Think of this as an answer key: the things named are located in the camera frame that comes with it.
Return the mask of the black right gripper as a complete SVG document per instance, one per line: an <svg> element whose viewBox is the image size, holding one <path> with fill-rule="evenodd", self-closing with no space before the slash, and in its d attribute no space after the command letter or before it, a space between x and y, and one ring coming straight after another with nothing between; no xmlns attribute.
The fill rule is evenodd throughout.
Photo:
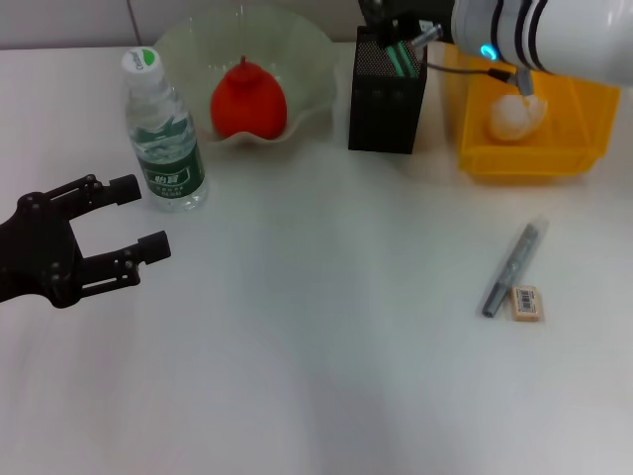
<svg viewBox="0 0 633 475"><path fill-rule="evenodd" d="M402 39L400 20L390 19L390 0L359 0L358 5L366 23L379 23L375 27L375 34L381 48L391 47ZM444 30L449 30L454 5L454 0L404 0L397 1L395 11L418 21L439 24Z"/></svg>

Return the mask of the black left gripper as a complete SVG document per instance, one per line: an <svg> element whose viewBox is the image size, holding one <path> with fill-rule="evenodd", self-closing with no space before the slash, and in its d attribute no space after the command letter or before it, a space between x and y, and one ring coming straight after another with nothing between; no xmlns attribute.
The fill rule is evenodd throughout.
<svg viewBox="0 0 633 475"><path fill-rule="evenodd" d="M94 174L18 200L1 225L1 300L36 295L56 308L140 283L138 267L171 256L166 232L128 247L82 258L70 221L109 205L141 198L133 174L104 185Z"/></svg>

